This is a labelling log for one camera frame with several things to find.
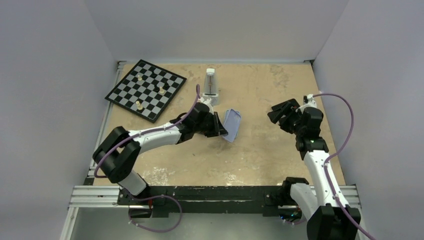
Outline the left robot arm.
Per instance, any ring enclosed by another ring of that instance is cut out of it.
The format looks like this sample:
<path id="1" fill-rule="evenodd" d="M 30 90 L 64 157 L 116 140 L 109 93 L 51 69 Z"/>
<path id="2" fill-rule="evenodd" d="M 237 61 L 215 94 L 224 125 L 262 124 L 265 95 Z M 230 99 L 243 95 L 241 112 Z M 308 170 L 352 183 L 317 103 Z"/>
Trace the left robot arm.
<path id="1" fill-rule="evenodd" d="M 126 130 L 115 127 L 92 155 L 96 169 L 103 177 L 118 184 L 138 205 L 149 199 L 148 183 L 134 170 L 138 156 L 168 145 L 178 145 L 202 134 L 207 138 L 225 136 L 228 131 L 218 113 L 205 103 L 197 102 L 188 112 L 169 122 L 144 130 Z"/>

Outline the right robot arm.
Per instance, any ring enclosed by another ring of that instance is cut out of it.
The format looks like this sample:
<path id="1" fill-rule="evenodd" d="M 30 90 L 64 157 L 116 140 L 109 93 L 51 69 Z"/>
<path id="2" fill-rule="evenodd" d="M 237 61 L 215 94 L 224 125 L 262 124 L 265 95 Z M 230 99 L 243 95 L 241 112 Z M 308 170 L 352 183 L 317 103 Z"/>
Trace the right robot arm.
<path id="1" fill-rule="evenodd" d="M 280 196 L 296 203 L 306 221 L 310 240 L 354 240 L 361 221 L 358 208 L 351 207 L 332 170 L 326 141 L 320 136 L 324 114 L 311 101 L 299 105 L 295 99 L 272 106 L 270 121 L 295 135 L 295 147 L 312 178 L 313 187 L 301 179 L 286 178 Z"/>

